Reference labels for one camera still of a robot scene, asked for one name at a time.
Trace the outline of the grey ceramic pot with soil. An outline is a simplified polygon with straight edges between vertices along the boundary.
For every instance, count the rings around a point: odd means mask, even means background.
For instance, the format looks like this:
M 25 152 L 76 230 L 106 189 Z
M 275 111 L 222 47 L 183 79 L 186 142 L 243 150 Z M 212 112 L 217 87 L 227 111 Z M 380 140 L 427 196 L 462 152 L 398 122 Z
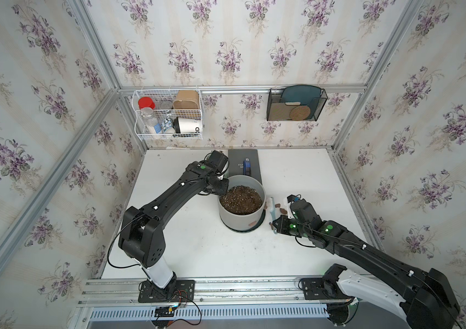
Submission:
M 247 230 L 260 219 L 265 202 L 262 184 L 252 177 L 235 175 L 229 178 L 228 192 L 219 197 L 219 216 L 227 227 Z

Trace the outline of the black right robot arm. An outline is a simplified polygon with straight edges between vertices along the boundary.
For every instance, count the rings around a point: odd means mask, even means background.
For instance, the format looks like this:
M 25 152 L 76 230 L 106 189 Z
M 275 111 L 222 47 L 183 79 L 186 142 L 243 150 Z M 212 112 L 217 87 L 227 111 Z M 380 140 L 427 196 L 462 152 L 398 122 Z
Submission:
M 348 307 L 360 299 L 400 317 L 411 328 L 453 328 L 460 305 L 442 272 L 425 271 L 383 253 L 345 226 L 323 220 L 311 203 L 289 195 L 286 212 L 271 222 L 276 234 L 307 239 L 312 247 L 337 255 L 367 271 L 372 278 L 333 264 L 320 278 L 302 279 L 307 300 L 342 300 Z

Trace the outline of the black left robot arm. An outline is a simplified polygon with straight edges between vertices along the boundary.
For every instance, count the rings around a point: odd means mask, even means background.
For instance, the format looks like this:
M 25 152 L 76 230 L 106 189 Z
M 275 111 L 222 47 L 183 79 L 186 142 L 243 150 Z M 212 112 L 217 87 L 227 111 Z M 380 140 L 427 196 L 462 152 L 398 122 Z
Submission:
M 140 208 L 129 207 L 123 214 L 118 247 L 141 266 L 154 292 L 173 296 L 177 276 L 163 259 L 166 249 L 164 229 L 172 217 L 196 195 L 222 196 L 229 180 L 223 177 L 229 159 L 219 151 L 185 168 L 180 178 L 164 193 Z

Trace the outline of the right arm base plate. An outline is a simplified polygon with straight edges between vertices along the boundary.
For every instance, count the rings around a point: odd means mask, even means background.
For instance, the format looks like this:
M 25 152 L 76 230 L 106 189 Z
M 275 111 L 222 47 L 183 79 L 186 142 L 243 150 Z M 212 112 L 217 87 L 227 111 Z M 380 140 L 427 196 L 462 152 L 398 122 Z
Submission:
M 337 282 L 325 280 L 322 277 L 302 278 L 298 288 L 304 293 L 306 300 L 335 300 L 335 302 L 350 302 L 355 299 L 342 292 Z

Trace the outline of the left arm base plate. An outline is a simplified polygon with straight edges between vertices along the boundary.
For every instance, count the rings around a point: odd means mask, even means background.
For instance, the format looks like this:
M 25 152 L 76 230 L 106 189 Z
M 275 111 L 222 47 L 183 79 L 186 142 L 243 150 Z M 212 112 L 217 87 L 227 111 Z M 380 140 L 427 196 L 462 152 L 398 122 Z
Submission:
M 146 280 L 138 286 L 139 303 L 191 301 L 195 294 L 194 280 L 172 280 L 165 288 Z

